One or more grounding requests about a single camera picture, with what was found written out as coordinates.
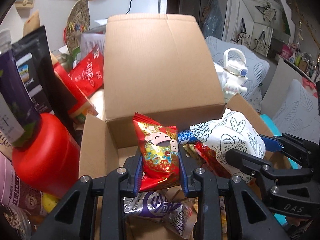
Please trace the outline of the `brown cardboard box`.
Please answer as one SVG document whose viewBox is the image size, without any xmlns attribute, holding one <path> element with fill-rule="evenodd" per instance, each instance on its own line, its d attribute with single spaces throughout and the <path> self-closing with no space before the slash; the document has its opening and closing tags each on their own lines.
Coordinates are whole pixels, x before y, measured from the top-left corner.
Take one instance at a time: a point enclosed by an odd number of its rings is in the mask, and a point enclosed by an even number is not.
<svg viewBox="0 0 320 240">
<path fill-rule="evenodd" d="M 79 174 L 106 179 L 98 202 L 96 239 L 172 239 L 148 220 L 126 225 L 118 194 L 118 168 L 138 149 L 132 118 L 144 114 L 180 130 L 219 119 L 225 109 L 241 112 L 259 134 L 271 131 L 240 95 L 229 103 L 195 18 L 188 15 L 112 16 L 104 50 L 105 120 L 87 116 Z"/>
</svg>

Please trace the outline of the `large red snack bag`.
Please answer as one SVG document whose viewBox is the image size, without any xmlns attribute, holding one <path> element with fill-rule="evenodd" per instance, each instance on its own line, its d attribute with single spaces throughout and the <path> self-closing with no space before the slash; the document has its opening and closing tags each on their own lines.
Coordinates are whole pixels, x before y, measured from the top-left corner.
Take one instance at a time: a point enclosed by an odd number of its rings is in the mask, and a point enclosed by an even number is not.
<svg viewBox="0 0 320 240">
<path fill-rule="evenodd" d="M 206 162 L 209 170 L 221 178 L 231 178 L 230 173 L 217 161 L 216 152 L 201 142 L 194 144 L 198 155 Z"/>
</svg>

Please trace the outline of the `black snack pouch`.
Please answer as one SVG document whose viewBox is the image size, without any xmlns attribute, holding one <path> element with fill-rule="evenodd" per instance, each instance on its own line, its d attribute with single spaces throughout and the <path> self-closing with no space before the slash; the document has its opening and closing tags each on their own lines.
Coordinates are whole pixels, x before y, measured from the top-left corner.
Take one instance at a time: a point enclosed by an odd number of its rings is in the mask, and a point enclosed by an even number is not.
<svg viewBox="0 0 320 240">
<path fill-rule="evenodd" d="M 38 113 L 52 113 L 71 122 L 68 107 L 75 101 L 55 75 L 44 26 L 12 45 L 16 66 Z"/>
</svg>

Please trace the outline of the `red plastic canister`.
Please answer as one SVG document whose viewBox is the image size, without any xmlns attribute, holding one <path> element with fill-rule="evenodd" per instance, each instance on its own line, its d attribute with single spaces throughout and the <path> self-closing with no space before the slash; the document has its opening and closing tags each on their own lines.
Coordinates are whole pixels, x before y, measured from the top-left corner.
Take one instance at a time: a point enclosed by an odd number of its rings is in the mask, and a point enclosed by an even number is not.
<svg viewBox="0 0 320 240">
<path fill-rule="evenodd" d="M 79 178 L 80 146 L 54 115 L 41 114 L 41 129 L 23 148 L 14 148 L 12 164 L 21 181 L 62 198 Z"/>
</svg>

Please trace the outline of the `grey sofa cushion far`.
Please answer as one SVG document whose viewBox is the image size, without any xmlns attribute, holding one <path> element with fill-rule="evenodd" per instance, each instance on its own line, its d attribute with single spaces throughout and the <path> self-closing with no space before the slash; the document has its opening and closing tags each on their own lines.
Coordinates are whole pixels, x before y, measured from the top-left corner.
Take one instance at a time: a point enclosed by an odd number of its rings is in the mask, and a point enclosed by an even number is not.
<svg viewBox="0 0 320 240">
<path fill-rule="evenodd" d="M 269 70 L 269 63 L 260 59 L 246 46 L 208 36 L 205 42 L 211 53 L 214 67 L 224 92 L 238 92 L 250 101 L 259 90 Z"/>
</svg>

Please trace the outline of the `wall intercom screen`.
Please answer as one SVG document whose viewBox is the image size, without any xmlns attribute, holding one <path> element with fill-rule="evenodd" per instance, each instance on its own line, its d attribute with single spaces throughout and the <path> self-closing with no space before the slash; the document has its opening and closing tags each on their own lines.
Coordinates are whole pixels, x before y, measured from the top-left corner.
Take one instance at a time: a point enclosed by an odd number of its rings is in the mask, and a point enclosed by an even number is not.
<svg viewBox="0 0 320 240">
<path fill-rule="evenodd" d="M 16 9 L 31 9 L 34 7 L 34 0 L 16 0 Z"/>
</svg>

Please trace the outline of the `woven round mat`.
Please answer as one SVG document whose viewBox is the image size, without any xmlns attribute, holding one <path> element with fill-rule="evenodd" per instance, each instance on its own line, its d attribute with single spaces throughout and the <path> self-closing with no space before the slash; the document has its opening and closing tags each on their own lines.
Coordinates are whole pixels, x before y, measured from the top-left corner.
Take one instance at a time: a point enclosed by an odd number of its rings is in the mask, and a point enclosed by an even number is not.
<svg viewBox="0 0 320 240">
<path fill-rule="evenodd" d="M 89 26 L 88 2 L 86 0 L 78 0 L 69 13 L 65 28 L 65 43 L 70 54 L 80 47 L 81 34 L 88 31 Z"/>
</svg>

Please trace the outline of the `white illustrated snack bag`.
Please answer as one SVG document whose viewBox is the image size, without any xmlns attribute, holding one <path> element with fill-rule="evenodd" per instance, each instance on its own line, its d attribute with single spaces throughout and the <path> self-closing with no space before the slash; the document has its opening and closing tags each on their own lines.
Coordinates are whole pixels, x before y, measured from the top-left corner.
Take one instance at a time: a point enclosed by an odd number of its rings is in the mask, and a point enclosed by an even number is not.
<svg viewBox="0 0 320 240">
<path fill-rule="evenodd" d="M 247 184 L 253 180 L 249 172 L 241 172 L 226 160 L 226 152 L 231 149 L 260 159 L 263 159 L 266 153 L 262 138 L 241 112 L 227 108 L 221 119 L 190 126 L 190 130 L 198 141 L 216 152 L 217 161 L 231 175 L 240 176 Z"/>
</svg>

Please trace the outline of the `yellow green citrus fruit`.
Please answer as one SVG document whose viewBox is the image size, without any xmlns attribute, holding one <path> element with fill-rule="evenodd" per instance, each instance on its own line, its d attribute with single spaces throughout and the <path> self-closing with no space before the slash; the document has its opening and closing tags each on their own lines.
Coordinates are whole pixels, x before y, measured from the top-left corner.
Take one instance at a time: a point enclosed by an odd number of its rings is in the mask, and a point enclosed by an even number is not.
<svg viewBox="0 0 320 240">
<path fill-rule="evenodd" d="M 50 194 L 42 194 L 42 204 L 43 208 L 47 213 L 50 213 L 59 203 L 59 198 L 56 198 Z"/>
</svg>

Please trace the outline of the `white refrigerator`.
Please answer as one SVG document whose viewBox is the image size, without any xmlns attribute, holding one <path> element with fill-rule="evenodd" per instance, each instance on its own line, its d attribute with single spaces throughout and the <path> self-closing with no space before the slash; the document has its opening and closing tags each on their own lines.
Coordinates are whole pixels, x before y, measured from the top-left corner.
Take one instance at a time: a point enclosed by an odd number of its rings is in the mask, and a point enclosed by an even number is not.
<svg viewBox="0 0 320 240">
<path fill-rule="evenodd" d="M 168 0 L 91 0 L 90 28 L 104 25 L 114 15 L 132 13 L 165 14 Z"/>
</svg>

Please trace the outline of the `red chinese text bag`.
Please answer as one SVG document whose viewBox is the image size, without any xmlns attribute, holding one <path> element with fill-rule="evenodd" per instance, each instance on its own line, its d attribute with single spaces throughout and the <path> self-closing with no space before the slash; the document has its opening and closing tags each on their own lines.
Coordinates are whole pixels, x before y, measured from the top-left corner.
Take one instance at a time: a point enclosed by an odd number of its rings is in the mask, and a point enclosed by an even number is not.
<svg viewBox="0 0 320 240">
<path fill-rule="evenodd" d="M 88 98 L 103 86 L 103 75 L 104 57 L 97 45 L 69 72 L 69 77 Z"/>
</svg>

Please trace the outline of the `purple silver snack bag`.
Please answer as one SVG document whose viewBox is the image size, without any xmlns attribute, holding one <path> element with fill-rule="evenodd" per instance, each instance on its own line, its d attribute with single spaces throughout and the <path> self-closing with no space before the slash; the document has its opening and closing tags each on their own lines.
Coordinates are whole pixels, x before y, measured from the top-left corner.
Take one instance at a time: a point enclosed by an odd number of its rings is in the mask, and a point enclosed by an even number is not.
<svg viewBox="0 0 320 240">
<path fill-rule="evenodd" d="M 168 200 L 159 192 L 139 193 L 123 200 L 124 215 L 163 223 L 182 239 L 189 239 L 197 220 L 197 213 L 190 200 Z"/>
</svg>

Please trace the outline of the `dark labelled jar on canister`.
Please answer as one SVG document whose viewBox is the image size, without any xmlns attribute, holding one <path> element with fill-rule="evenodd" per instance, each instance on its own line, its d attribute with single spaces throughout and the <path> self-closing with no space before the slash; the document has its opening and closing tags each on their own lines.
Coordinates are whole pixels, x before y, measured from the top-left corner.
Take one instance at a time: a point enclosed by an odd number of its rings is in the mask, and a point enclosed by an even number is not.
<svg viewBox="0 0 320 240">
<path fill-rule="evenodd" d="M 25 147 L 41 127 L 37 113 L 18 72 L 9 29 L 1 30 L 1 132 L 14 147 Z"/>
</svg>

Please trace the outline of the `small red festive snack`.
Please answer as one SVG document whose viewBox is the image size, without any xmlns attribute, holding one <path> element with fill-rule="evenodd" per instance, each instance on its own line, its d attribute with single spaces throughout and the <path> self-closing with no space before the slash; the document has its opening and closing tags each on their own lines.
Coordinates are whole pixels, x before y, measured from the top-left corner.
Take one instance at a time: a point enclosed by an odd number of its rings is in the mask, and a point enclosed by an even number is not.
<svg viewBox="0 0 320 240">
<path fill-rule="evenodd" d="M 140 191 L 158 191 L 177 186 L 180 181 L 180 161 L 176 126 L 163 126 L 140 113 L 135 113 L 132 121 L 143 156 Z"/>
</svg>

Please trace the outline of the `blue cylindrical snack tube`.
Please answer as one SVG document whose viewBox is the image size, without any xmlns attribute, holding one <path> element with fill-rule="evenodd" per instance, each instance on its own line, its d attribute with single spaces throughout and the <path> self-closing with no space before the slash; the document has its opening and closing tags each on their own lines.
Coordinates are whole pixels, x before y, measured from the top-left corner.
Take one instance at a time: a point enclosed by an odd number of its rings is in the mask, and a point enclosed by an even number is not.
<svg viewBox="0 0 320 240">
<path fill-rule="evenodd" d="M 198 141 L 198 139 L 194 137 L 191 130 L 184 130 L 184 131 L 178 132 L 177 141 L 180 145 L 185 145 L 185 144 L 194 144 Z"/>
</svg>

